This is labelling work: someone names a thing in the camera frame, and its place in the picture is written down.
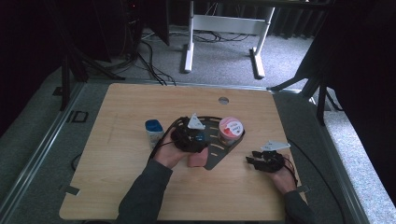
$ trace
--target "desk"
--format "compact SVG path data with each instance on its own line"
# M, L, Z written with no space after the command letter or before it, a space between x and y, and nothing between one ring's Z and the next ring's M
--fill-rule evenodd
M223 105L220 97L227 97ZM73 176L78 196L66 194L64 219L115 219L118 206L143 171L150 154L147 119L166 129L179 117L228 117L242 121L246 134L214 169L175 168L163 198L160 220L279 220L282 196L271 180L246 162L268 140L286 142L268 91L112 84ZM288 148L280 150L290 154Z

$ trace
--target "person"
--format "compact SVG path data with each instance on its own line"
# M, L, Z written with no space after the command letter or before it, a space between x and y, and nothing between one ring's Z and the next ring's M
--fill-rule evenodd
M122 199L117 224L157 222L163 195L173 173L172 168L191 154L175 147L170 137L172 131L163 138L163 145L148 161L142 174ZM286 165L291 168L289 160L286 161ZM285 223L315 223L314 213L297 192L291 173L283 167L275 173L267 174L285 197Z

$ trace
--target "black object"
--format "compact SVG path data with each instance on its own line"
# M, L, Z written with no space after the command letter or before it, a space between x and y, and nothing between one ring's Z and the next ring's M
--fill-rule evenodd
M216 118L216 117L210 117L210 116L202 116L198 117L198 119L202 122L202 124L205 125L205 130L189 130L186 131L188 134L183 133L183 130L176 131L174 130L175 133L175 138L176 137L186 137L189 136L193 138L193 141L191 140L191 143L194 143L196 145L193 146L194 149L190 150L187 149L188 151L192 152L194 150L197 150L196 152L201 152L205 147L207 146L208 148L208 155L207 155L207 162L204 168L206 170L212 170L215 168L215 166L221 162L221 160L227 156L228 153L230 153L243 139L245 135L245 131L242 133L241 137L234 142L230 146L225 146L221 143L221 141L218 139L218 134L219 134L219 122L222 120L221 118ZM148 159L151 159L154 157L155 153L157 150L163 146L163 139L165 138L166 135L170 132L170 130L173 127L176 127L177 129L182 129L179 126L183 126L183 124L188 124L189 123L189 118L184 117L184 118L179 118L175 120L173 124L168 128L168 130L165 132L163 135L163 138L160 139L155 146L155 148L152 150L150 156ZM184 144L189 144L190 140L183 139L182 140Z
M254 169L267 173L274 173L285 166L285 159L276 151L252 151L253 158L247 157L247 163L253 164Z
M188 127L190 119L188 117L177 120L176 129L172 132L171 138L175 146L185 152L202 152L209 146L209 142L202 141L202 131L190 129Z

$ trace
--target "black stand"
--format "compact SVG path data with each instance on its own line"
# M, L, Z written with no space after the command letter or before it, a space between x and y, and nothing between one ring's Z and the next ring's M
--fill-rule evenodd
M61 111L63 111L69 100L70 100L70 80L69 80L69 69L72 70L73 75L77 81L86 82L88 80L88 74L85 70L84 63L89 64L93 68L102 72L106 76L111 79L116 80L125 80L125 77L119 77L109 71L107 71L102 65L95 62L87 55L79 51L73 44L73 40L65 28L64 22L62 21L62 17L59 9L57 8L55 2L53 0L44 0L44 4L46 5L47 11L51 16L56 30L60 35L62 50L64 51L64 59L62 62L62 106Z

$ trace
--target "gray carpet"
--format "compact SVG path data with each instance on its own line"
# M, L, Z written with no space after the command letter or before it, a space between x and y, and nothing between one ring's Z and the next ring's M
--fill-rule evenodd
M239 42L196 43L192 72L189 74L184 74L182 71L184 44L187 42L187 37L171 37L170 47L166 47L155 37L148 42L154 51L153 64L171 75L177 82L232 85L235 88L251 87L252 89L275 86L293 77L312 42L312 39L286 40L282 37L269 36L262 53L266 78L258 80L253 76L251 61L248 57L248 49L256 45L257 39L256 36L249 36L246 40ZM140 52L145 58L149 58L147 46L141 45ZM120 76L127 77L125 82L129 83L152 81L153 77L146 70L139 68L141 66L143 65L140 62L136 62L127 71L120 73ZM64 124L9 223L80 223L80 221L65 221L59 218L58 213L64 193L58 188L70 182L73 176L70 162L84 148L106 94L107 86L111 82L113 81L106 77L92 75L90 81L84 86L73 110L89 112L87 122ZM59 85L60 70L49 76L20 117L0 140L2 164L0 199L2 201L57 115L61 101L59 96L52 96L52 92ZM303 85L302 81L290 88L300 90ZM334 148L333 144L323 141L323 139L331 139L331 134L325 127L318 125L315 118L315 106L293 91L282 91L274 96L287 137L315 163L341 204L340 210L313 165L297 146L292 146L291 150L301 181L312 189L306 197L317 214L318 223L343 223L342 212L346 216L346 223L354 223L326 153L327 149ZM332 119L336 122L335 113Z

